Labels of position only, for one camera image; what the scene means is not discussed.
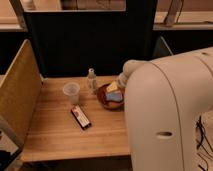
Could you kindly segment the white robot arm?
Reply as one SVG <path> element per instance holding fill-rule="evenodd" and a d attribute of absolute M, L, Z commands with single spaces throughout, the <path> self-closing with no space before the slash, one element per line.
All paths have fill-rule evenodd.
<path fill-rule="evenodd" d="M 198 171 L 195 127 L 213 109 L 213 47 L 125 68 L 133 171 Z"/>

